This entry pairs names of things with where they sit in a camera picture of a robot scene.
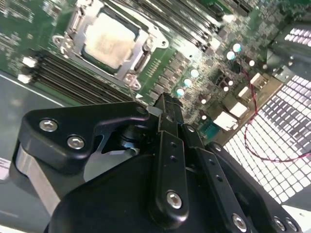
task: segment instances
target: motherboard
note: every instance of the motherboard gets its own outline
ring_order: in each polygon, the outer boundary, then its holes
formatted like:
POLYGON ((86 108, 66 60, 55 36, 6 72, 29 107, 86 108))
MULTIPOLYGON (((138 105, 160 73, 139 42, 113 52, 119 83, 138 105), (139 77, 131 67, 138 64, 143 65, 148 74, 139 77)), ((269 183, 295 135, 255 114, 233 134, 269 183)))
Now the motherboard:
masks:
POLYGON ((287 82, 268 46, 310 0, 0 0, 0 69, 72 105, 183 104, 202 137, 237 130, 287 82))

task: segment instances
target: ram slot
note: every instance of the ram slot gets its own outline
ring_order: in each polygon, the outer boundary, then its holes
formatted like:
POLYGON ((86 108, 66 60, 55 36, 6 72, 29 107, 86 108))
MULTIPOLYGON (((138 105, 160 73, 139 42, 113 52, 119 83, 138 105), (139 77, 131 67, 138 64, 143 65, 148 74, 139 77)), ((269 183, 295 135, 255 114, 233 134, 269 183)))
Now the ram slot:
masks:
POLYGON ((198 42, 200 42, 197 38, 191 35, 191 33, 189 33, 186 30, 181 29, 178 24, 175 24, 174 22, 170 21, 169 18, 166 18, 165 16, 163 16, 159 11, 154 10, 153 7, 150 6, 150 4, 147 4, 146 2, 137 2, 137 5, 142 9, 142 12, 146 16, 154 19, 155 21, 158 21, 159 23, 163 25, 166 25, 172 28, 175 32, 179 33, 182 37, 184 37, 191 43, 197 44, 198 42))
POLYGON ((219 16, 217 16, 214 12, 204 7, 195 0, 177 0, 177 1, 186 6, 192 12, 192 14, 196 15, 206 23, 211 23, 210 20, 206 17, 206 15, 210 16, 211 18, 215 19, 218 22, 222 21, 222 19, 219 16))
POLYGON ((193 23, 194 21, 197 21, 200 25, 202 25, 205 29, 204 31, 207 34, 212 34, 211 30, 212 28, 212 23, 208 21, 206 18, 204 18, 203 15, 200 15, 197 11, 194 11, 192 8, 188 8, 186 5, 181 3, 179 0, 164 0, 166 2, 170 2, 173 9, 180 9, 180 12, 184 12, 185 14, 188 15, 189 20, 191 20, 193 23))
POLYGON ((191 19, 189 17, 186 17, 185 15, 181 14, 181 12, 176 6, 172 7, 172 4, 169 3, 168 1, 159 0, 157 2, 153 2, 153 4, 159 7, 170 18, 175 18, 177 21, 180 21, 180 23, 184 24, 186 27, 191 29, 198 36, 204 38, 205 35, 207 34, 204 30, 198 27, 195 23, 191 22, 191 19))
POLYGON ((112 103, 132 99, 106 83, 48 52, 41 54, 35 80, 81 104, 112 103))
POLYGON ((67 74, 71 75, 72 78, 80 80, 83 84, 91 85, 92 87, 99 89, 101 92, 105 93, 106 95, 110 96, 113 99, 117 99, 119 101, 131 100, 131 98, 128 97, 127 95, 101 82, 100 80, 85 73, 84 71, 77 69, 76 67, 68 64, 67 62, 64 63, 64 60, 56 56, 52 55, 49 57, 45 57, 44 62, 51 63, 55 67, 61 68, 63 72, 66 72, 67 74))

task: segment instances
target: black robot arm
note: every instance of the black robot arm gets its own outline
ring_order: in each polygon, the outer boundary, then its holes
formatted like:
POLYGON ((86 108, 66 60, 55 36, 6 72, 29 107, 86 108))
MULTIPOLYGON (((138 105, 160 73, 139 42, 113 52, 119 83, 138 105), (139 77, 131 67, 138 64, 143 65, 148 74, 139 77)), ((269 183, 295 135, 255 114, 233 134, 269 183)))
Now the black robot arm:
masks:
POLYGON ((49 233, 301 232, 217 143, 205 147, 168 94, 135 102, 37 110, 22 120, 10 176, 51 215, 49 233), (135 155, 85 182, 99 143, 135 155))

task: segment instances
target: capacitor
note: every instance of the capacitor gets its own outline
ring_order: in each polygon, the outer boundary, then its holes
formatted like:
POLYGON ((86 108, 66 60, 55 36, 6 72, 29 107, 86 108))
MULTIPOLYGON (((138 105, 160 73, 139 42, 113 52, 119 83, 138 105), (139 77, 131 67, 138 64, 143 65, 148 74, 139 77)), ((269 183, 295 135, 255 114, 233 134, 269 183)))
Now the capacitor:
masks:
POLYGON ((202 120, 206 120, 207 119, 207 115, 205 114, 205 112, 203 110, 200 110, 200 116, 202 120))
POLYGON ((199 71, 197 71, 196 69, 193 69, 192 71, 190 71, 190 74, 193 78, 197 78, 200 75, 199 71))
POLYGON ((229 90, 229 87, 225 83, 221 83, 220 87, 224 90, 224 92, 227 92, 229 90))
POLYGON ((232 85, 233 85, 233 81, 232 81, 229 77, 225 77, 225 82, 226 82, 229 86, 232 86, 232 85))
POLYGON ((229 51, 227 53, 227 59, 228 60, 233 60, 235 58, 235 53, 233 51, 229 51))
POLYGON ((185 79, 185 80, 184 80, 184 84, 185 84, 186 87, 191 87, 191 86, 192 86, 192 81, 191 81, 191 79, 185 79))
POLYGON ((199 95, 198 99, 201 102, 201 104, 206 104, 207 102, 206 98, 203 95, 199 95))
POLYGON ((253 67, 255 65, 255 61, 249 57, 245 58, 245 62, 248 63, 250 67, 253 67))
POLYGON ((241 50, 242 50, 242 48, 241 48, 241 45, 240 44, 234 44, 233 45, 233 51, 235 51, 235 52, 241 52, 241 50))
POLYGON ((182 88, 176 90, 178 97, 182 97, 185 94, 185 91, 182 88))

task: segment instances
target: green circuit board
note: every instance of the green circuit board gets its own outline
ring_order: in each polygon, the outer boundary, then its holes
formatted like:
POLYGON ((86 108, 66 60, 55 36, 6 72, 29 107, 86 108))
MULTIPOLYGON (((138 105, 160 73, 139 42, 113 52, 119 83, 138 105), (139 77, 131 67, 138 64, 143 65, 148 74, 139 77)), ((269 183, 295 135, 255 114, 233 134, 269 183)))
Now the green circuit board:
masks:
MULTIPOLYGON (((264 63, 265 48, 287 23, 288 15, 299 17, 310 1, 300 0, 293 4, 289 0, 245 0, 249 9, 247 16, 237 14, 235 9, 227 4, 228 0, 199 2, 202 6, 217 3, 226 15, 234 15, 234 20, 217 25, 220 28, 219 32, 212 35, 212 41, 218 43, 217 49, 207 48, 202 51, 174 30, 163 32, 170 45, 167 49, 156 49, 152 54, 149 63, 138 77, 141 83, 139 91, 116 86, 91 70, 73 61, 68 62, 129 96, 139 94, 142 97, 137 101, 145 104, 153 104, 163 91, 172 93, 179 97, 184 105, 185 121, 194 124, 205 136, 210 137, 220 128, 211 121, 202 121, 199 112, 221 102, 228 93, 234 93, 237 86, 246 83, 241 74, 232 71, 232 63, 226 59, 233 44, 241 44, 247 57, 264 63), (191 75, 193 70, 198 73, 197 77, 191 75), (233 81, 228 92, 224 92, 216 82, 219 70, 233 81), (185 79, 191 79, 191 87, 185 86, 185 79), (184 90, 183 96, 177 94, 177 89, 180 88, 184 90), (204 106, 198 104, 199 94, 208 97, 204 106)), ((23 66, 23 55, 29 48, 48 50, 56 56, 63 57, 59 48, 52 42, 52 37, 64 34, 75 4, 76 0, 0 0, 0 69, 17 76, 23 66)), ((35 85, 52 95, 57 95, 48 87, 35 85)))

